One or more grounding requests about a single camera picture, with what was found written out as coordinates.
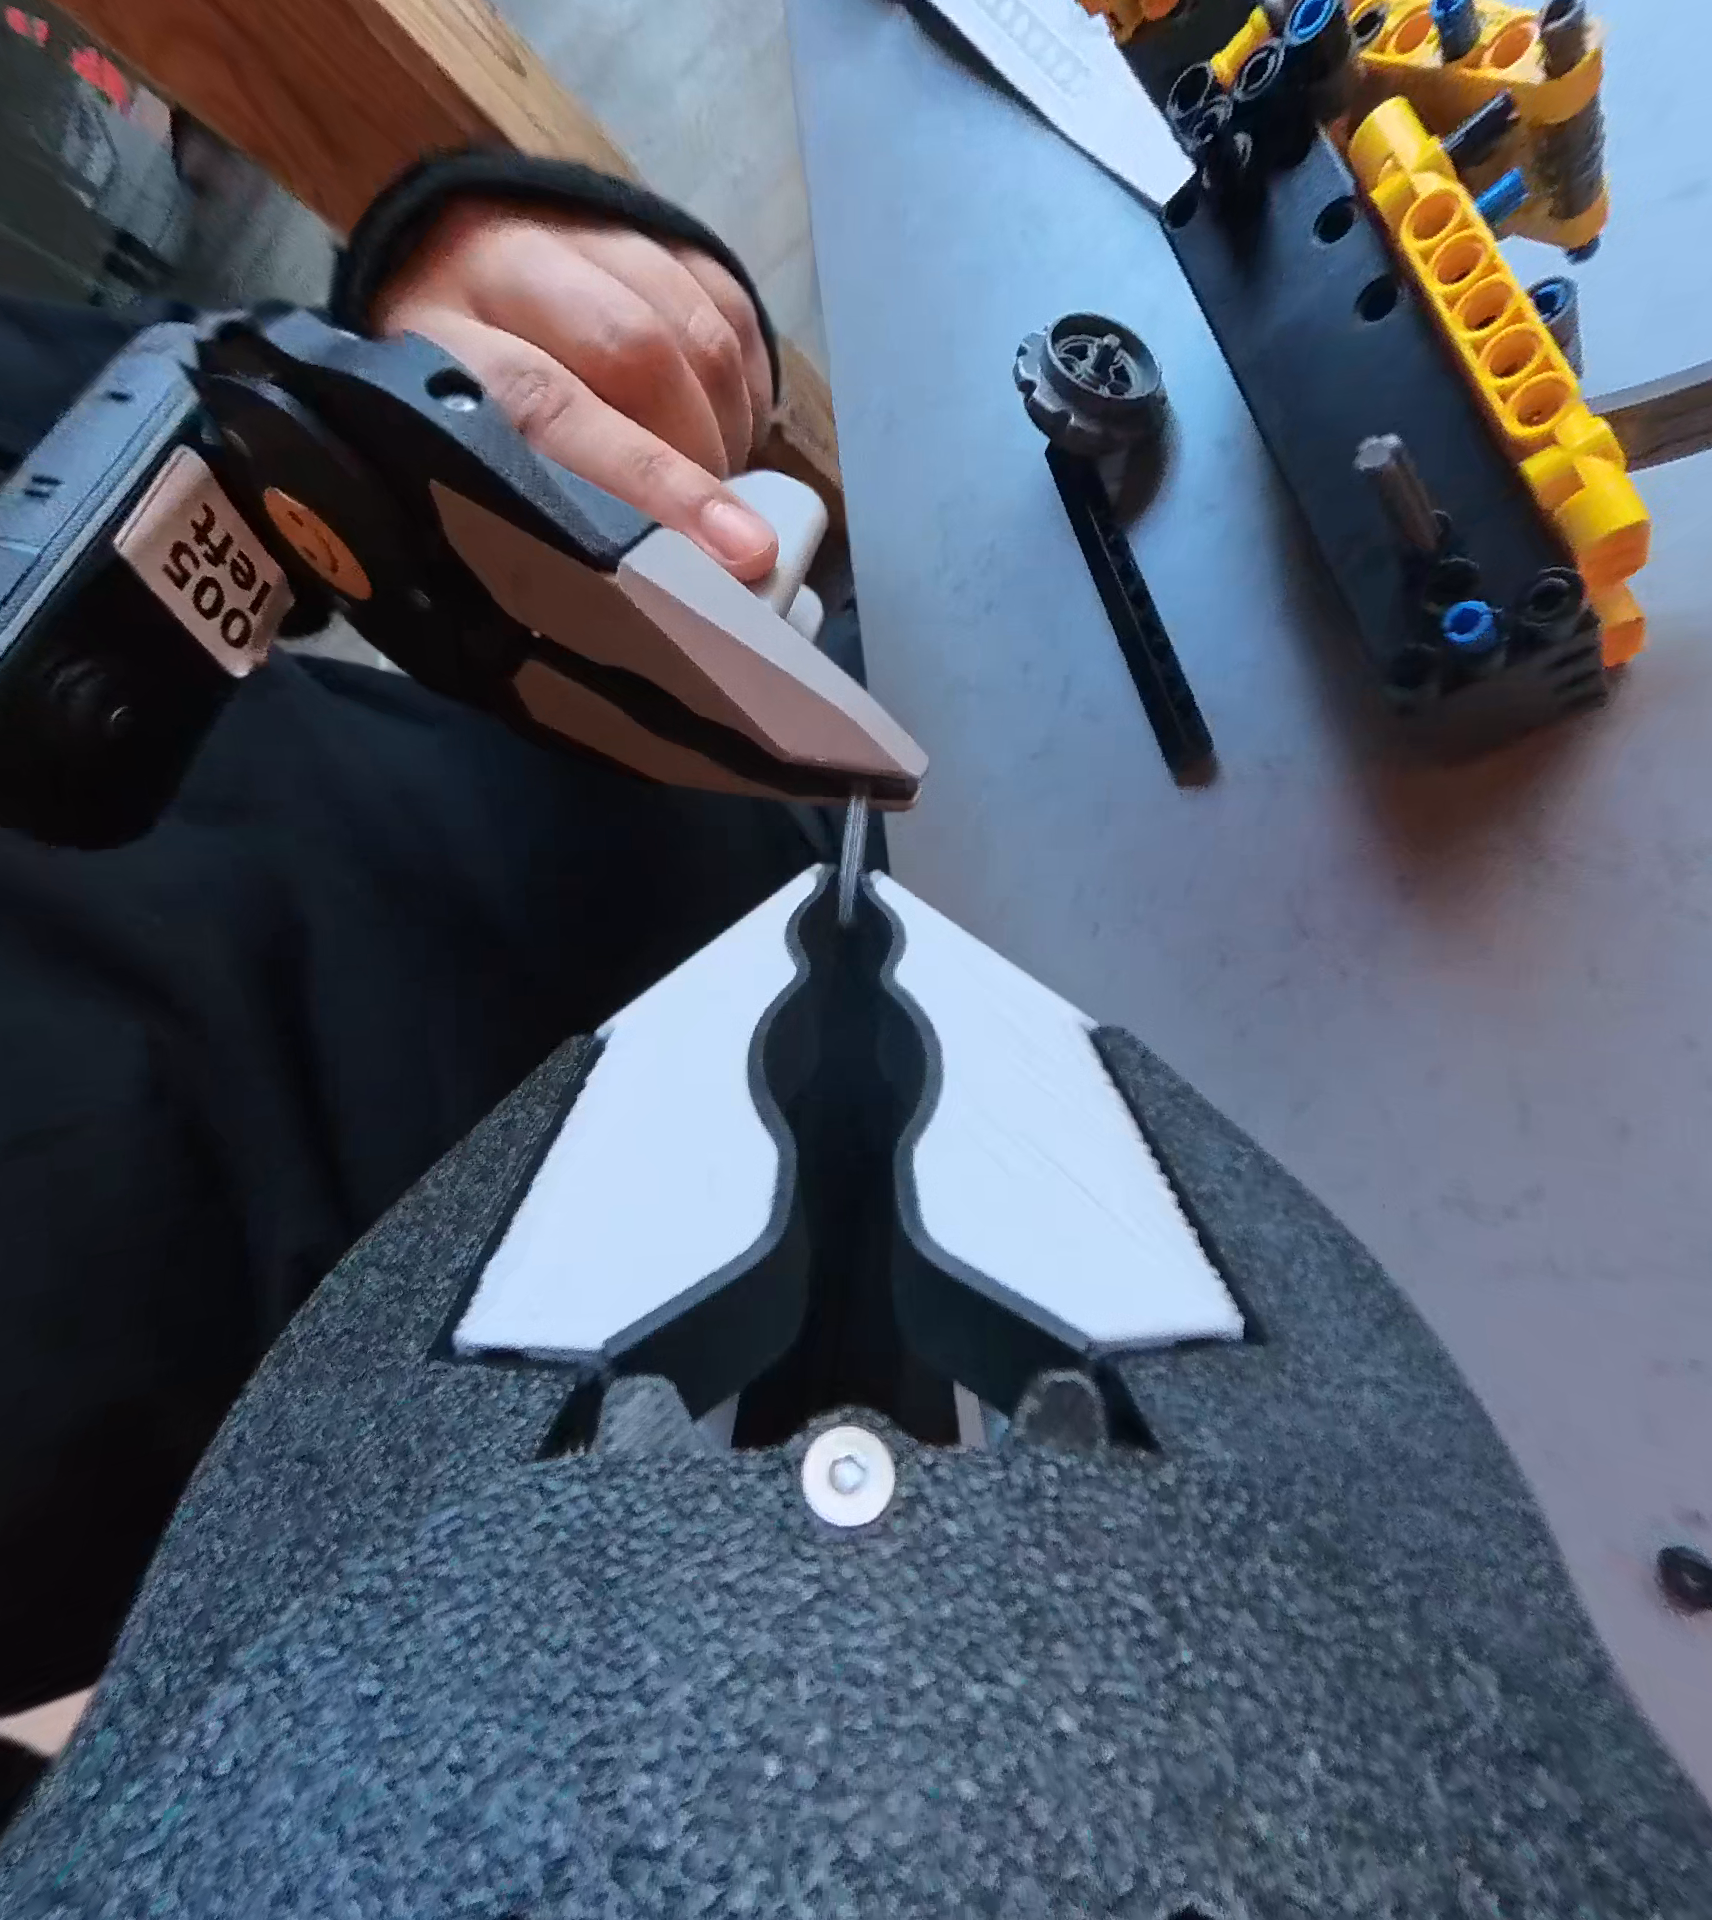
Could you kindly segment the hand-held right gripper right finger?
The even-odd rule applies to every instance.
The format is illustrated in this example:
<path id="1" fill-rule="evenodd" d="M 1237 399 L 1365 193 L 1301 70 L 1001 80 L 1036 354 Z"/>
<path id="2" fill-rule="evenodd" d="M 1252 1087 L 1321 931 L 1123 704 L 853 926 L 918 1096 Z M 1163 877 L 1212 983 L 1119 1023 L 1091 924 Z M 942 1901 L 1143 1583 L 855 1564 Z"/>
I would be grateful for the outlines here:
<path id="1" fill-rule="evenodd" d="M 1239 1341 L 1243 1312 L 1094 1019 L 891 876 L 868 897 L 918 1067 L 900 1168 L 921 1256 L 1094 1357 Z"/>

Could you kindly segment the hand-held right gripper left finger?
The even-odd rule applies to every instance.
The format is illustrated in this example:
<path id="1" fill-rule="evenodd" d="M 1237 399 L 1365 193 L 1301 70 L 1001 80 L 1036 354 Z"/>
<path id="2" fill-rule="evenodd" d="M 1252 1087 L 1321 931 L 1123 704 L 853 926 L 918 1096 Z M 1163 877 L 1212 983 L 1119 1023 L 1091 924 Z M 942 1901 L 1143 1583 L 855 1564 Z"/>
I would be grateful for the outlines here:
<path id="1" fill-rule="evenodd" d="M 779 1150 L 749 1043 L 798 977 L 803 871 L 597 1030 L 597 1053 L 451 1331 L 460 1355 L 609 1360 L 746 1256 Z"/>

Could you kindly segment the black gear wheel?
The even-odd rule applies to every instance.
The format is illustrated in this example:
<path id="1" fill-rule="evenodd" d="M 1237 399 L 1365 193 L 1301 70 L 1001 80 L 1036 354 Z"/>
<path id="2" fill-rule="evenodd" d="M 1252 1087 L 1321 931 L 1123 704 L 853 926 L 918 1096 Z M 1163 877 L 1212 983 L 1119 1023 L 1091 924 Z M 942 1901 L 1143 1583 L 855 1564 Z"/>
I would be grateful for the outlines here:
<path id="1" fill-rule="evenodd" d="M 1011 384 L 1034 428 L 1056 451 L 1104 459 L 1162 440 L 1167 391 L 1160 361 L 1131 325 L 1090 309 L 1025 334 Z"/>

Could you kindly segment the long black holed beam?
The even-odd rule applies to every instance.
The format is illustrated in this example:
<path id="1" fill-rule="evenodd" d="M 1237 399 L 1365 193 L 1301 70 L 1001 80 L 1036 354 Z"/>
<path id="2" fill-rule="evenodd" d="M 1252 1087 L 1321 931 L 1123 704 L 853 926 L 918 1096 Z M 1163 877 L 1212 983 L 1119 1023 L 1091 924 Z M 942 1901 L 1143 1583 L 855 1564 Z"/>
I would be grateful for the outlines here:
<path id="1" fill-rule="evenodd" d="M 1180 787 L 1203 787 L 1217 773 L 1214 735 L 1097 461 L 1053 443 L 1043 461 L 1160 761 Z"/>

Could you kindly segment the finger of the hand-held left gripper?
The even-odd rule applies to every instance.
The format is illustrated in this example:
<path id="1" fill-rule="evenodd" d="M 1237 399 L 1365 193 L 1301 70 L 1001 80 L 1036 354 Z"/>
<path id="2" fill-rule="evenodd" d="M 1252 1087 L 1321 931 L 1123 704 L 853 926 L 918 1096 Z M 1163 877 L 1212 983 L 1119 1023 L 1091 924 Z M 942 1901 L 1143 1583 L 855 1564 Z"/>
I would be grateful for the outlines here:
<path id="1" fill-rule="evenodd" d="M 698 741 L 651 732 L 603 692 L 545 661 L 519 665 L 509 680 L 509 698 L 535 738 L 656 785 L 799 803 L 862 798 L 891 805 L 891 783 L 879 775 L 785 764 L 728 728 L 702 721 Z"/>
<path id="2" fill-rule="evenodd" d="M 916 799 L 930 758 L 868 690 L 683 534 L 653 527 L 587 558 L 444 482 L 430 484 L 454 560 L 526 652 L 664 738 L 708 721 L 784 764 L 889 781 Z"/>

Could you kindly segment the grey desk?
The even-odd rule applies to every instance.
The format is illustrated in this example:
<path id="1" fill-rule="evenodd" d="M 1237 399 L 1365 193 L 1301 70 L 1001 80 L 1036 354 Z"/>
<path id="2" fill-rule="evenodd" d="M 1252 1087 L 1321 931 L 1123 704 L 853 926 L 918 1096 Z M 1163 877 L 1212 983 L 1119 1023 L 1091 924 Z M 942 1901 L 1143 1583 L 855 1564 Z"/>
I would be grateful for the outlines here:
<path id="1" fill-rule="evenodd" d="M 1128 1027 L 1376 1253 L 1532 1478 L 1712 1803 L 1712 449 L 1642 472 L 1606 707 L 1410 754 L 1153 220 L 903 3 L 788 3 L 893 871 Z M 1011 386 L 1067 309 L 1162 360 L 1135 554 L 1217 747 L 1155 751 Z"/>

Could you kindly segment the yellow toy brick vehicle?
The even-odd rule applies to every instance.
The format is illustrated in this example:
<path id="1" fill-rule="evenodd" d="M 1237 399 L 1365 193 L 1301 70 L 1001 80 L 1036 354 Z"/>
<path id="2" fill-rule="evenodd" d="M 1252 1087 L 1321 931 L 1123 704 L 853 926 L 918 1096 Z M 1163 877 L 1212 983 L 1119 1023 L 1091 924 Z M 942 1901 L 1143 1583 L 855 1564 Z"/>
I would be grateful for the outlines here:
<path id="1" fill-rule="evenodd" d="M 1382 699 L 1478 751 L 1601 705 L 1646 641 L 1635 472 L 1712 449 L 1712 360 L 1603 403 L 1610 216 L 1584 3 L 1252 3 L 1162 92 L 1162 232 Z"/>

